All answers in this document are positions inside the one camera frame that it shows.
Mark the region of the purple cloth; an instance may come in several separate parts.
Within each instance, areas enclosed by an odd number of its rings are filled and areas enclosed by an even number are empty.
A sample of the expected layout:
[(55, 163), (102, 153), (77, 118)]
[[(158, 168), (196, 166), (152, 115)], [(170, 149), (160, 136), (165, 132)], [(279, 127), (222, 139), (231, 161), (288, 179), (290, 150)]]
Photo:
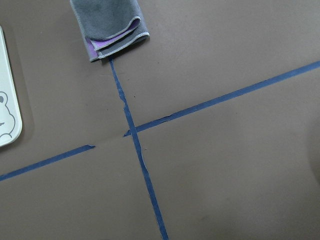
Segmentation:
[(98, 51), (103, 48), (110, 47), (112, 44), (122, 40), (125, 37), (128, 37), (130, 33), (132, 33), (139, 25), (141, 19), (139, 17), (133, 18), (130, 22), (130, 25), (122, 32), (117, 34), (116, 36), (107, 39), (107, 40), (93, 40), (89, 37), (85, 37), (85, 43), (87, 46), (87, 51), (90, 60), (95, 60), (98, 58)]

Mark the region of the cream bear serving tray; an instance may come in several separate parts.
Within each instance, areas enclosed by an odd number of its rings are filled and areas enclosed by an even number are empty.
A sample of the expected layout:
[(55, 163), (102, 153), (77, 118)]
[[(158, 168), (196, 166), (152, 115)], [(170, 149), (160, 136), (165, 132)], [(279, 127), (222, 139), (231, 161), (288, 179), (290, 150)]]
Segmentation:
[(13, 143), (23, 128), (3, 30), (0, 31), (0, 146)]

